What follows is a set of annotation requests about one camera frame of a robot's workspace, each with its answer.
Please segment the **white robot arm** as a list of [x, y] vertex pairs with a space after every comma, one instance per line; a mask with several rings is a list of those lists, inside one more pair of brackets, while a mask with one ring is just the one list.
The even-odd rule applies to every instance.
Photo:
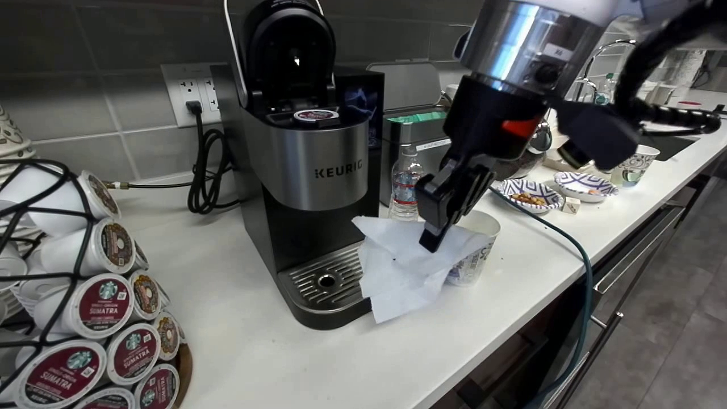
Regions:
[[[652, 33], [628, 58], [604, 108], [567, 97], [606, 28], [643, 20]], [[461, 47], [461, 78], [443, 133], [451, 150], [435, 176], [415, 183], [426, 219], [420, 245], [436, 250], [482, 198], [495, 173], [515, 161], [540, 118], [559, 116], [563, 154], [574, 168], [611, 171], [636, 153], [643, 120], [713, 133], [712, 112], [654, 108], [642, 84], [664, 58], [702, 37], [722, 37], [727, 0], [485, 0]]]

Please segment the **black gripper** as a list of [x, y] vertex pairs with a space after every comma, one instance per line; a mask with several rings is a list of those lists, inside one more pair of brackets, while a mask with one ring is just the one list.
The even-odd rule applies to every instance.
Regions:
[[502, 178], [523, 158], [544, 114], [539, 95], [498, 91], [476, 78], [460, 83], [443, 125], [451, 138], [443, 168], [415, 183], [419, 217], [426, 221], [419, 243], [426, 250], [436, 252], [447, 229], [482, 198], [493, 173]]

